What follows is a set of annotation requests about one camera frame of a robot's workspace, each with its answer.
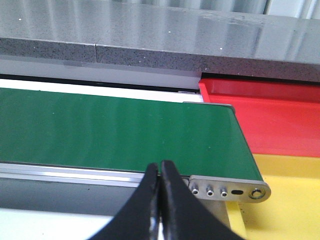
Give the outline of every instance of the green conveyor belt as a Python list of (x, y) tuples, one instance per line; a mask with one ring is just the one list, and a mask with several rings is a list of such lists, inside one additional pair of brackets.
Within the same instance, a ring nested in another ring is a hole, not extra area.
[(0, 160), (262, 180), (230, 107), (0, 88)]

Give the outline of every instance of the gray countertop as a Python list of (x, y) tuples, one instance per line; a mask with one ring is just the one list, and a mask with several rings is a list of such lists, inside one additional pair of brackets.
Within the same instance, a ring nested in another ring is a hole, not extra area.
[(0, 55), (320, 82), (320, 20), (107, 0), (0, 1)]

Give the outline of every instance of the speckled granite surface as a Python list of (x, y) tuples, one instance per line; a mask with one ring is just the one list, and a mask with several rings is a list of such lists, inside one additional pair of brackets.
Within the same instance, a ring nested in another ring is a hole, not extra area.
[(320, 82), (320, 20), (2, 0), (0, 55)]

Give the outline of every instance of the red tray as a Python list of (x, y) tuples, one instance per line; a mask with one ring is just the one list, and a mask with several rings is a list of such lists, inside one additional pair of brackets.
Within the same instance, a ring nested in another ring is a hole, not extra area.
[(255, 154), (320, 157), (320, 87), (204, 78), (203, 101), (231, 104)]

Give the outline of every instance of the yellow tray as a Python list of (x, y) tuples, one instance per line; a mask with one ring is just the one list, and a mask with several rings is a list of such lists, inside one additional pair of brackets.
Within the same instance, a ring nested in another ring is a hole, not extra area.
[(271, 197), (257, 204), (228, 202), (231, 229), (248, 240), (320, 239), (320, 158), (254, 158)]

